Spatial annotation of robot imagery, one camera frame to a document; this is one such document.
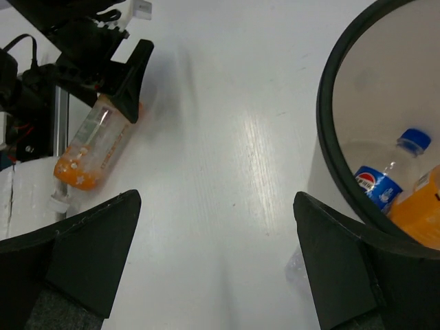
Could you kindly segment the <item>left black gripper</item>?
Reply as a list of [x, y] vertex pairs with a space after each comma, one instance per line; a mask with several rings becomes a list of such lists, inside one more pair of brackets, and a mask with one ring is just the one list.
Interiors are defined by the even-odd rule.
[[[54, 78], [60, 87], [80, 100], [95, 100], [96, 87], [105, 81], [105, 69], [124, 39], [125, 28], [86, 16], [64, 20], [43, 30], [43, 35], [61, 51]], [[130, 122], [139, 118], [140, 90], [146, 66], [154, 49], [151, 41], [141, 39], [127, 62], [111, 103]]]

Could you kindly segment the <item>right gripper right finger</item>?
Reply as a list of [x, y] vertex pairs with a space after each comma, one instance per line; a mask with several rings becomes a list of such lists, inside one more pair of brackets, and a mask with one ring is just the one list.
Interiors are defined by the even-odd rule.
[[439, 251], [305, 192], [296, 193], [293, 209], [321, 329], [439, 328]]

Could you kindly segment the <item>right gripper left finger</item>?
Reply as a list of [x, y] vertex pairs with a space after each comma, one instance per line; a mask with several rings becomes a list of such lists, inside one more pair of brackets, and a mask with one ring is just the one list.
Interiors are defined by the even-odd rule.
[[2, 329], [101, 329], [141, 209], [137, 190], [1, 241]]

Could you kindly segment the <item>long orange bottle white cap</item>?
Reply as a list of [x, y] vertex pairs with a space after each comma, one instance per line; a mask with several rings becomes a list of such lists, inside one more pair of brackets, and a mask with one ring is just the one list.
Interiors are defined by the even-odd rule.
[[81, 192], [94, 193], [107, 180], [135, 125], [101, 94], [53, 171], [58, 187], [49, 207], [65, 213], [78, 204]]

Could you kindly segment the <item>short orange juice bottle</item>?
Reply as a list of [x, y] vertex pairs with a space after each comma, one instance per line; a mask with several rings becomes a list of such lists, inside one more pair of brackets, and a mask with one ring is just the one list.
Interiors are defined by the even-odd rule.
[[439, 167], [420, 177], [393, 202], [390, 220], [418, 243], [439, 249]]

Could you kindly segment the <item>Pepsi bottle blue label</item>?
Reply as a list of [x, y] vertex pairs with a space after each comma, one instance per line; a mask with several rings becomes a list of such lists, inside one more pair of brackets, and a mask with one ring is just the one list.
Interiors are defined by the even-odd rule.
[[355, 172], [359, 187], [385, 215], [396, 198], [419, 179], [419, 157], [430, 143], [423, 131], [407, 129], [395, 142], [377, 144]]

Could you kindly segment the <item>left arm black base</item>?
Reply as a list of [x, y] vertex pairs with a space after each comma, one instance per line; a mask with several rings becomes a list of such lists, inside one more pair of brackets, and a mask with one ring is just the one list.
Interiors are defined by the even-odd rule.
[[[10, 50], [25, 38], [32, 40], [30, 68], [18, 72]], [[36, 39], [21, 34], [1, 48], [1, 112], [6, 114], [2, 152], [12, 162], [53, 156], [55, 125], [54, 66], [39, 65]]]

